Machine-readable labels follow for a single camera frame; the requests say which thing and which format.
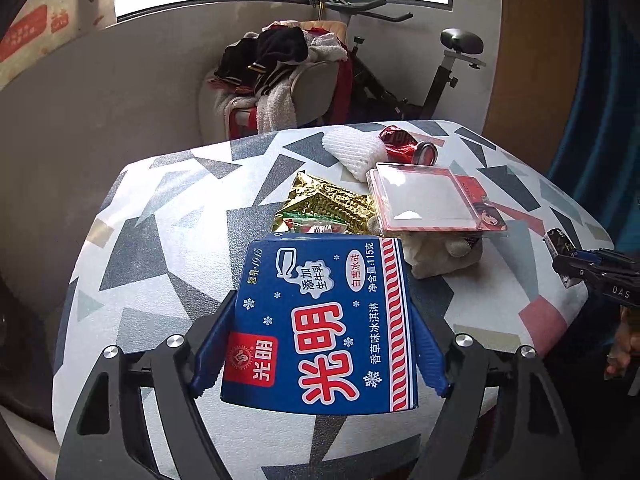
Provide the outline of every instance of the pile of clothes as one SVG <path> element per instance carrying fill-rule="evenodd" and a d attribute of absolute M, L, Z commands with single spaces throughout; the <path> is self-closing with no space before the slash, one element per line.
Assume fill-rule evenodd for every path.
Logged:
<path fill-rule="evenodd" d="M 302 30 L 298 22 L 275 22 L 260 34 L 248 32 L 225 49 L 219 67 L 207 77 L 209 90 L 215 94 L 215 124 L 210 128 L 215 138 L 205 141 L 229 139 L 230 115 L 238 108 L 256 108 L 259 133 L 297 127 L 293 81 L 309 64 L 347 60 L 344 44 L 323 28 Z M 347 99 L 351 92 L 348 72 L 348 88 L 341 92 Z"/>

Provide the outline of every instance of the exercise bike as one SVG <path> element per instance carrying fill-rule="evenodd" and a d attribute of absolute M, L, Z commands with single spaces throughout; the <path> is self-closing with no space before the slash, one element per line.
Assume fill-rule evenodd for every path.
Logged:
<path fill-rule="evenodd" d="M 336 10 L 340 13 L 340 20 L 347 25 L 350 24 L 353 16 L 367 16 L 391 23 L 405 22 L 414 16 L 411 12 L 396 17 L 371 12 L 373 9 L 385 6 L 386 0 L 373 0 L 364 4 L 352 4 L 347 0 L 309 0 L 309 2 L 318 6 L 318 20 L 323 19 L 325 9 Z M 457 59 L 468 62 L 469 66 L 476 70 L 486 66 L 485 62 L 470 57 L 482 54 L 484 50 L 484 44 L 479 36 L 458 28 L 443 30 L 440 34 L 440 42 L 447 50 L 444 51 L 444 58 L 436 71 L 427 97 L 420 106 L 411 104 L 408 99 L 399 100 L 393 93 L 385 89 L 380 80 L 358 58 L 358 50 L 364 43 L 364 38 L 356 36 L 353 41 L 355 46 L 351 50 L 353 87 L 349 114 L 350 123 L 431 119 L 447 84 L 452 88 L 458 84 L 458 79 L 451 75 Z"/>

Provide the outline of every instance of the bike seat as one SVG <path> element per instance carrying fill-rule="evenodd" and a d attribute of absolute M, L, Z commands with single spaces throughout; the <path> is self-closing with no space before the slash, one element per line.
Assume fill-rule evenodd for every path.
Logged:
<path fill-rule="evenodd" d="M 484 43 L 472 32 L 459 28 L 446 28 L 440 33 L 440 43 L 460 54 L 482 54 Z"/>

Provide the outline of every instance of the red soda can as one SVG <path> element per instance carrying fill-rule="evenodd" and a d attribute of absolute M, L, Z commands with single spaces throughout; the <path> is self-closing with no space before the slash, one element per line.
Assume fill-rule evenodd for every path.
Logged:
<path fill-rule="evenodd" d="M 432 142 L 418 142 L 409 132 L 397 126 L 387 126 L 380 132 L 390 162 L 433 166 L 438 158 L 438 149 Z"/>

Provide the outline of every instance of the clear plastic case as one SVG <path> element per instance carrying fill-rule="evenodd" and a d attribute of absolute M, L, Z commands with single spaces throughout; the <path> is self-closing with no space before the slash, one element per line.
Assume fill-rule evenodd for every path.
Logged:
<path fill-rule="evenodd" d="M 506 224 L 472 177 L 447 168 L 377 164 L 367 173 L 385 231 L 501 231 Z"/>

